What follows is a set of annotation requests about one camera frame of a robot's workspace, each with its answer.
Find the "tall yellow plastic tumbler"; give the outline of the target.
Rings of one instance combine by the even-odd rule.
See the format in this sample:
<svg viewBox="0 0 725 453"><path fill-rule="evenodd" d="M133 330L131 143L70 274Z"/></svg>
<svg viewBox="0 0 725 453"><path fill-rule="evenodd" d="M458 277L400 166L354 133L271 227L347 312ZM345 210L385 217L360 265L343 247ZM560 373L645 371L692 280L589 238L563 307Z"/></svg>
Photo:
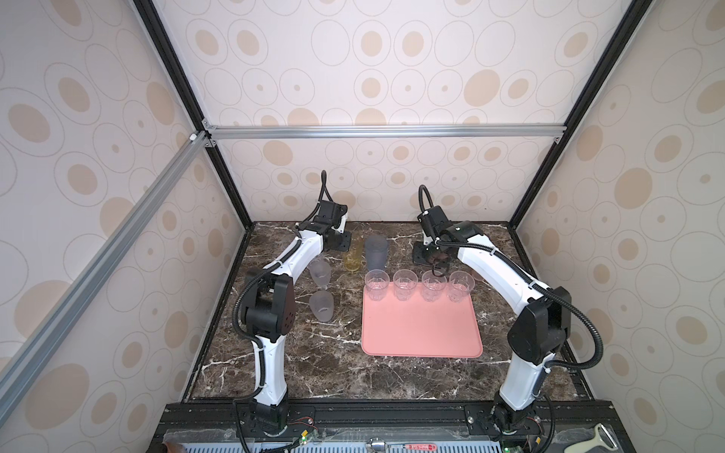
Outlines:
<svg viewBox="0 0 725 453"><path fill-rule="evenodd" d="M351 247L343 256L343 265L349 272L358 272L363 265L363 250L360 247Z"/></svg>

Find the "tall blue frosted tumbler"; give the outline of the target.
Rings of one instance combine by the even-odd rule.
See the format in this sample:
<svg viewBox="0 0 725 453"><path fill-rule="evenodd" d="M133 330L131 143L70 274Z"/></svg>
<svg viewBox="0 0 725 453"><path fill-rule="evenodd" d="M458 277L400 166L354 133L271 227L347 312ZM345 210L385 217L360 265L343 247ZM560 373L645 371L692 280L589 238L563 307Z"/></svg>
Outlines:
<svg viewBox="0 0 725 453"><path fill-rule="evenodd" d="M389 252L389 243L385 236L373 234L366 238L364 254L368 271L384 270Z"/></svg>

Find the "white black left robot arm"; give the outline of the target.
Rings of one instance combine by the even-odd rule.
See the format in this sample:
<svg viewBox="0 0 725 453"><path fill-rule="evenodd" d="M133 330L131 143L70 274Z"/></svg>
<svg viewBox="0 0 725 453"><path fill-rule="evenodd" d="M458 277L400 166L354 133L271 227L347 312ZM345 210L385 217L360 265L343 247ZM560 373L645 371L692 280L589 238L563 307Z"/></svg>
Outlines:
<svg viewBox="0 0 725 453"><path fill-rule="evenodd" d="M234 303L232 326L252 343L255 388L245 398L249 418L268 434L287 426L288 386L284 375L285 343L296 319L295 283L308 265L329 250L348 251L347 217L319 218L296 226L294 240L275 260L252 272Z"/></svg>

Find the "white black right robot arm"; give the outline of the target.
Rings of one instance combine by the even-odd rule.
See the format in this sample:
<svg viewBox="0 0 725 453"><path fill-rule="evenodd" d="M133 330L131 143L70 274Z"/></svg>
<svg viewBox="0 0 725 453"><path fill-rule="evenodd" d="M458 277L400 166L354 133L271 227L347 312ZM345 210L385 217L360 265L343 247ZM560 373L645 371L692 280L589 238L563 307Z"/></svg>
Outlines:
<svg viewBox="0 0 725 453"><path fill-rule="evenodd" d="M431 210L418 215L418 222L424 237L419 250L428 262L459 260L486 280L517 315L507 334L513 356L491 413L498 431L513 433L531 415L555 354L568 339L570 316L554 299L565 292L535 279L470 222L434 222Z"/></svg>

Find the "pink plastic tray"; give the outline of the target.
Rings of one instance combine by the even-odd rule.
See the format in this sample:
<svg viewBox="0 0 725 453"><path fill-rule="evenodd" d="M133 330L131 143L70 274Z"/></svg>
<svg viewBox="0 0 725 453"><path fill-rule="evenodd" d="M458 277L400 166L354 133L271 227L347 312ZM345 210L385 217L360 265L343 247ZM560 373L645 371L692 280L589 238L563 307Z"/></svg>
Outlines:
<svg viewBox="0 0 725 453"><path fill-rule="evenodd" d="M364 292L362 350L369 356L475 359L483 354L470 296L453 302L445 294L433 302L415 292L407 300L392 289L380 300Z"/></svg>

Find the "frosted clear cup near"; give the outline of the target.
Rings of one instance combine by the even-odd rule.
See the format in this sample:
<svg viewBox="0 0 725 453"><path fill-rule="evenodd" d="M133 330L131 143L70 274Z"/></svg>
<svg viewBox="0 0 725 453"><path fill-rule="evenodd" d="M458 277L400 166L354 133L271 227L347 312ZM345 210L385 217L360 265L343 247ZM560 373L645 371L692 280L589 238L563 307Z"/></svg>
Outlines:
<svg viewBox="0 0 725 453"><path fill-rule="evenodd" d="M313 260L308 269L315 285L321 290L327 290L332 280L332 267L325 260Z"/></svg>

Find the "aluminium rail back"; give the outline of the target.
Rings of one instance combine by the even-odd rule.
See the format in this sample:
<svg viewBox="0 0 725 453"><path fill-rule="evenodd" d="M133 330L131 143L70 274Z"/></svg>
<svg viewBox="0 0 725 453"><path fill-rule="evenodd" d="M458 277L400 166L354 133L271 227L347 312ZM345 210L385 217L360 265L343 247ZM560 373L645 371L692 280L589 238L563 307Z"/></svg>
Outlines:
<svg viewBox="0 0 725 453"><path fill-rule="evenodd" d="M219 140L308 140L381 138L561 137L563 124L398 125L398 126L210 126Z"/></svg>

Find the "aluminium rail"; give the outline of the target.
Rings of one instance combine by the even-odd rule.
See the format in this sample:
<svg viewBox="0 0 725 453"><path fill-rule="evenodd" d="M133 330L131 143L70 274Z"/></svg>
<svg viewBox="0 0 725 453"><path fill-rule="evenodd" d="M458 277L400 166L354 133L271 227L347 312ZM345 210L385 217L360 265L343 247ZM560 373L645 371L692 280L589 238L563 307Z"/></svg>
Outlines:
<svg viewBox="0 0 725 453"><path fill-rule="evenodd" d="M111 238L49 311L1 376L1 422L6 423L43 368L59 349L79 318L94 301L119 262L134 245L183 173L209 143L211 134L200 130L181 147L164 171L132 207Z"/></svg>
<svg viewBox="0 0 725 453"><path fill-rule="evenodd" d="M210 126L219 140L308 140L381 138L561 137L563 124L398 125L398 126Z"/></svg>

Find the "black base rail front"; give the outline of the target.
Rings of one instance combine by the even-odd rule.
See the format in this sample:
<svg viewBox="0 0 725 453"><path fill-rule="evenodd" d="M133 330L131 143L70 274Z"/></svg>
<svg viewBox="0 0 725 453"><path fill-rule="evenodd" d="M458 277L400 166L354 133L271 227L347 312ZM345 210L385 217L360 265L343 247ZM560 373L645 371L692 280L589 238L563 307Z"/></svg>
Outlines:
<svg viewBox="0 0 725 453"><path fill-rule="evenodd" d="M634 445L608 401L537 402L513 433L489 401L295 400L286 429L266 433L231 400L168 406L149 452L564 452L603 424L619 450Z"/></svg>

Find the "white handled tool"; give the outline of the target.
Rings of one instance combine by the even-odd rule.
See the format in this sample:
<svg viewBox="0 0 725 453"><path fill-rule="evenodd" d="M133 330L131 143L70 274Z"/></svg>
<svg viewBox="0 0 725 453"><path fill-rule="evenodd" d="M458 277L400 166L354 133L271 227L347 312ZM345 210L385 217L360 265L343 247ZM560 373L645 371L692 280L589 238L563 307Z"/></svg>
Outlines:
<svg viewBox="0 0 725 453"><path fill-rule="evenodd" d="M564 453L587 453L596 448L603 448L607 452L619 450L619 443L615 439L615 435L603 424L594 426L590 439L569 445L564 449Z"/></svg>

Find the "black corner frame post left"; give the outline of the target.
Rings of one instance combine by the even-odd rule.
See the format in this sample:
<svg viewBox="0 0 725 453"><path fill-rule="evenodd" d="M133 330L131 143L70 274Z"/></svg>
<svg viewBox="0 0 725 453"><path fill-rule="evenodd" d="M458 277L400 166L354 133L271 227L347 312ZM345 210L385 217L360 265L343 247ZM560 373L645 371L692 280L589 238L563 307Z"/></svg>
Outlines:
<svg viewBox="0 0 725 453"><path fill-rule="evenodd" d="M179 56L175 51L173 43L162 23L162 17L156 6L149 0L133 0L132 4L141 18L143 27L147 31L156 51L160 57L160 61L164 66L166 74L170 78L177 95L190 118L195 131L210 132L206 126L206 117L197 101L196 94L192 84L190 83L187 71L182 68ZM211 145L206 147L206 152L211 160L211 164L215 172L222 182L222 186L230 199L231 205L240 218L243 227L250 230L254 227L254 222L245 207L240 193L233 181L230 168L228 168L218 145L210 140Z"/></svg>

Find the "black corner frame post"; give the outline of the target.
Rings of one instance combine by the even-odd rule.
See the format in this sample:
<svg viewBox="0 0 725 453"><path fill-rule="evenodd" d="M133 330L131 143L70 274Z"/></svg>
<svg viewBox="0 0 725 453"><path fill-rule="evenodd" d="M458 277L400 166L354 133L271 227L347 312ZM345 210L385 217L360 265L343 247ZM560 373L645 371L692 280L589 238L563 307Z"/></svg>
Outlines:
<svg viewBox="0 0 725 453"><path fill-rule="evenodd" d="M182 68L179 56L175 51L173 43L162 23L162 17L156 6L149 0L133 0L132 4L141 18L143 27L147 31L156 51L160 57L160 61L164 66L166 74L170 78L177 95L190 118L195 131L210 132L206 126L206 117L197 101L196 94L192 84L190 83L187 71ZM210 140L211 145L206 147L206 152L211 160L211 164L215 172L222 182L222 186L230 199L231 205L240 218L243 227L250 230L254 227L254 222L245 207L240 193L233 181L230 168L228 168L218 145Z"/></svg>
<svg viewBox="0 0 725 453"><path fill-rule="evenodd" d="M531 184L510 219L510 230L516 230L521 225L530 207L532 207L536 196L540 193L558 160L560 160L566 150L566 146L573 138L581 122L583 122L587 111L594 104L597 95L602 90L608 77L610 77L615 65L619 62L627 45L630 43L632 37L634 37L636 30L641 25L652 5L653 0L634 0L628 5L611 39L606 43L606 47L604 47L602 55L595 65L591 76L587 79L585 85L583 85L583 90L574 103L570 114L566 117L566 121L564 122L566 129L562 137L554 141L545 155Z"/></svg>

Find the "black corner frame post right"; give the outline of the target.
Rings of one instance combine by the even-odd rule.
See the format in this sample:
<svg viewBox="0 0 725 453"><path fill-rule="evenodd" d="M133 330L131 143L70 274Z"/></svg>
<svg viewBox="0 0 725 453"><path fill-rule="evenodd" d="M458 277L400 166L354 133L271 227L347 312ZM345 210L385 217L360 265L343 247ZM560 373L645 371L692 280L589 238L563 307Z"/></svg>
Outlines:
<svg viewBox="0 0 725 453"><path fill-rule="evenodd" d="M564 122L566 129L562 137L554 141L545 155L531 184L510 219L510 230L516 230L521 225L530 207L532 207L536 196L540 193L558 160L560 160L566 150L566 146L573 138L581 122L583 122L587 111L594 104L597 95L602 90L608 77L610 77L615 65L619 62L627 45L630 43L632 37L634 37L636 30L641 25L652 5L653 0L634 0L628 5L611 39L606 43L606 47L604 47L602 55L595 65L591 76L587 79L585 85L583 85L583 90L574 103L570 114L566 117L566 121Z"/></svg>

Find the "aluminium rail left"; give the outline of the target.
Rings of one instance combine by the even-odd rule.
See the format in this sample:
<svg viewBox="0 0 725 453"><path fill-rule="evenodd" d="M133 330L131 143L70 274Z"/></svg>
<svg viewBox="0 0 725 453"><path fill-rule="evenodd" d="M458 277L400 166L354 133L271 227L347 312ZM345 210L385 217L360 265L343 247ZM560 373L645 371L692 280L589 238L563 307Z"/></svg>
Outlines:
<svg viewBox="0 0 725 453"><path fill-rule="evenodd" d="M181 147L164 171L132 207L111 238L49 311L1 376L1 422L6 423L43 368L59 349L79 318L94 301L119 262L134 245L183 173L209 143L211 134L200 130Z"/></svg>

